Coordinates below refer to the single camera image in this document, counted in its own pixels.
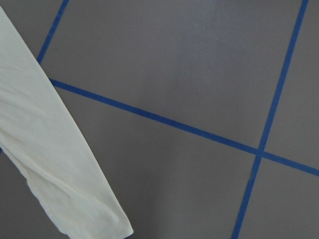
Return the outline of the beige long-sleeve printed shirt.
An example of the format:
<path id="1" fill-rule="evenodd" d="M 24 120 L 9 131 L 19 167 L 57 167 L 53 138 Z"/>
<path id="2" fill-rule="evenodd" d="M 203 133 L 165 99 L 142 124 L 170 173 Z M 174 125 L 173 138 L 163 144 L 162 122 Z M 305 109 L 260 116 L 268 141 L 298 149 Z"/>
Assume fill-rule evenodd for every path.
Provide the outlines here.
<path id="1" fill-rule="evenodd" d="M 61 233 L 71 239 L 133 234 L 82 132 L 4 11 L 0 146 Z"/>

